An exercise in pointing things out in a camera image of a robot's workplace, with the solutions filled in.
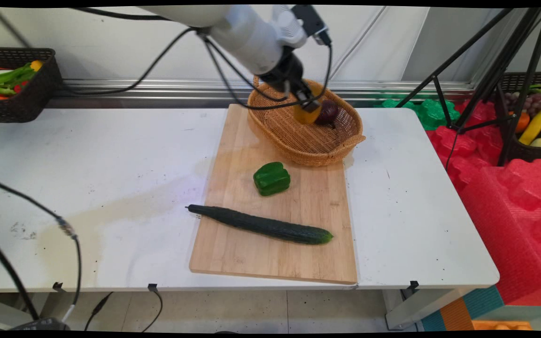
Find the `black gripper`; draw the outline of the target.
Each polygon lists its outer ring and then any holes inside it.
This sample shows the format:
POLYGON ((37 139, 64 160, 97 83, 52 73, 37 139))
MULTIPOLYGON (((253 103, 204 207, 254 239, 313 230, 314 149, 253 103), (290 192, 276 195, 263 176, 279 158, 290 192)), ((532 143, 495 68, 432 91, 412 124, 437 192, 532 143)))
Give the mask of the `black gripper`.
POLYGON ((275 67, 258 76, 277 92, 289 92, 298 99, 297 108, 313 113, 321 106, 323 87, 309 87, 303 80, 303 64, 294 51, 283 51, 275 67))

